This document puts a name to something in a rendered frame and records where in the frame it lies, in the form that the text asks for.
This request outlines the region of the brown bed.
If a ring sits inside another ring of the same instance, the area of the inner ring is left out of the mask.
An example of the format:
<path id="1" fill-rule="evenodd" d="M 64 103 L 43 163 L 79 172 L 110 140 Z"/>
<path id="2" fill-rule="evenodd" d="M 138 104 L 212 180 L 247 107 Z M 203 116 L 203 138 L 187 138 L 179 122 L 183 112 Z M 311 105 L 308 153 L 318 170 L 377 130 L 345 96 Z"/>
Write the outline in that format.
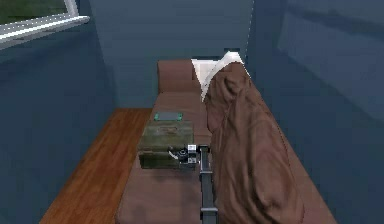
<path id="1" fill-rule="evenodd" d="M 160 93 L 156 111 L 177 111 L 194 125 L 199 144 L 211 147 L 207 109 L 193 65 L 186 60 L 158 64 Z M 290 169 L 304 204 L 302 224 L 337 224 L 326 203 L 286 139 Z M 135 164 L 127 181 L 116 224 L 201 224 L 200 181 L 197 172 L 176 169 L 143 169 Z"/>

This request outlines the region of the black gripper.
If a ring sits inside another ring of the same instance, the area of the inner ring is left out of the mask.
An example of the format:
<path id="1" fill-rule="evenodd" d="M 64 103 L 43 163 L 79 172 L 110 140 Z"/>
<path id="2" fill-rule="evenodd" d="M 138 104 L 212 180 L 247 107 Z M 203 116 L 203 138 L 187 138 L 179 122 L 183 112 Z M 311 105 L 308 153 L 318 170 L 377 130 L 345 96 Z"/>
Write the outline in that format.
<path id="1" fill-rule="evenodd" d="M 180 163 L 188 162 L 188 151 L 186 149 L 181 149 L 177 154 L 174 154 L 172 151 L 168 151 L 168 154 L 175 160 L 179 160 Z"/>

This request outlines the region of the green-edged grey tablet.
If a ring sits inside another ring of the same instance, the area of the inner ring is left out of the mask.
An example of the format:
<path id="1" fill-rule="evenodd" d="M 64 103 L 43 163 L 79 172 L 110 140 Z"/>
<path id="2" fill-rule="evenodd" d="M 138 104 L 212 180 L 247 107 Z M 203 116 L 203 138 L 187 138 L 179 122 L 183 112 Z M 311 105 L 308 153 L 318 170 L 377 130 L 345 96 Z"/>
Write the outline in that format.
<path id="1" fill-rule="evenodd" d="M 158 111 L 154 114 L 155 121 L 181 121 L 182 119 L 181 112 Z"/>

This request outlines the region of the white pillow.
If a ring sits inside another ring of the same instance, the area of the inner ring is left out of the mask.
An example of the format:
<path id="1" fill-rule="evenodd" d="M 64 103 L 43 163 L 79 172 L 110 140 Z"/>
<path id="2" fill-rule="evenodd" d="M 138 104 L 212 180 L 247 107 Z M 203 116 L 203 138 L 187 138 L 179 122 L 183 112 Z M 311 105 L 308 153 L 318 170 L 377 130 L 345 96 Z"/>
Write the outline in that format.
<path id="1" fill-rule="evenodd" d="M 221 69 L 234 62 L 243 64 L 239 53 L 234 51 L 226 52 L 220 60 L 192 59 L 191 62 L 201 86 L 201 101 L 205 99 L 212 78 Z"/>

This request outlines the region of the green first-aid kit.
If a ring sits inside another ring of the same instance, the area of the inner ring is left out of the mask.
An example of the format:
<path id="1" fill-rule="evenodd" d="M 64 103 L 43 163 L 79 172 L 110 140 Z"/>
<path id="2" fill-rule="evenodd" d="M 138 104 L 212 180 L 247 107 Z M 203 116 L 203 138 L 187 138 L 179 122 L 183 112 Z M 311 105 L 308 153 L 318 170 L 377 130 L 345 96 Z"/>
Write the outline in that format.
<path id="1" fill-rule="evenodd" d="M 194 142 L 191 121 L 147 122 L 137 145 L 140 166 L 143 169 L 180 169 L 179 164 L 167 152 L 169 146 L 176 149 Z"/>

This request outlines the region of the white framed window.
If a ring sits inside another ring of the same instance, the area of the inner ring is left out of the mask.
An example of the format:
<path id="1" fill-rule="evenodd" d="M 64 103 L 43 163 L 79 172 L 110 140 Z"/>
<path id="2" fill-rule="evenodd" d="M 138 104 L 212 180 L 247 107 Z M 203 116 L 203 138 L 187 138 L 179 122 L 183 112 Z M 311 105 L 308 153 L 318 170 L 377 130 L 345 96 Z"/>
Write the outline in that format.
<path id="1" fill-rule="evenodd" d="M 89 20 L 76 0 L 0 0 L 0 51 Z"/>

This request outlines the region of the brown blanket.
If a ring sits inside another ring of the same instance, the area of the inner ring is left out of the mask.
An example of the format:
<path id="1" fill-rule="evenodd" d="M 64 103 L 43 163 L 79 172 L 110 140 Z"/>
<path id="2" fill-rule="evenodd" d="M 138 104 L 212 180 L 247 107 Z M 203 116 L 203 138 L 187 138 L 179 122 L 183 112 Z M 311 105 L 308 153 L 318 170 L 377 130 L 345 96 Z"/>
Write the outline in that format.
<path id="1" fill-rule="evenodd" d="M 220 69 L 204 103 L 219 224 L 302 224 L 287 143 L 244 66 Z"/>

